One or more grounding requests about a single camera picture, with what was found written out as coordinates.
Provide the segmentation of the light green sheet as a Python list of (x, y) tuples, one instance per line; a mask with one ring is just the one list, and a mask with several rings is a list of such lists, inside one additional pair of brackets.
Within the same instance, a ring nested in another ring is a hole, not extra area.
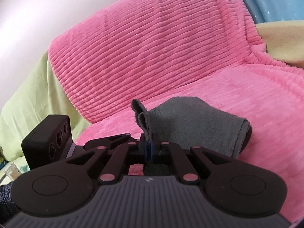
[(50, 114), (68, 115), (77, 139), (90, 125), (73, 106), (44, 54), (1, 111), (1, 157), (29, 171), (22, 140)]

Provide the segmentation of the cream yellow cushion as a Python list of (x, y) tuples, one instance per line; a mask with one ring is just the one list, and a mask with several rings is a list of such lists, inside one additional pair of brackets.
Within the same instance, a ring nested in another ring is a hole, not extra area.
[(256, 28), (266, 43), (267, 53), (273, 59), (303, 68), (303, 20), (259, 23), (256, 24)]

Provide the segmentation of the pink ribbed blanket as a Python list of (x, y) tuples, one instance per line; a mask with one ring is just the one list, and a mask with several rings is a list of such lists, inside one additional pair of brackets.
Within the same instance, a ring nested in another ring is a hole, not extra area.
[(266, 53), (242, 0), (120, 0), (54, 39), (48, 58), (90, 123), (80, 142), (140, 136), (133, 99), (198, 97), (249, 120), (241, 160), (280, 175), (282, 215), (303, 217), (303, 69)]

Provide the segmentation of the grey microfibre cloth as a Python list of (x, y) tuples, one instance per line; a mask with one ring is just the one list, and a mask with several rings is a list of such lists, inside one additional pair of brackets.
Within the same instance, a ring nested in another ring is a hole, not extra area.
[(198, 145), (238, 158), (253, 132), (246, 118), (216, 109), (198, 97), (173, 97), (151, 110), (134, 99), (131, 108), (148, 142), (156, 134), (160, 141), (183, 149)]

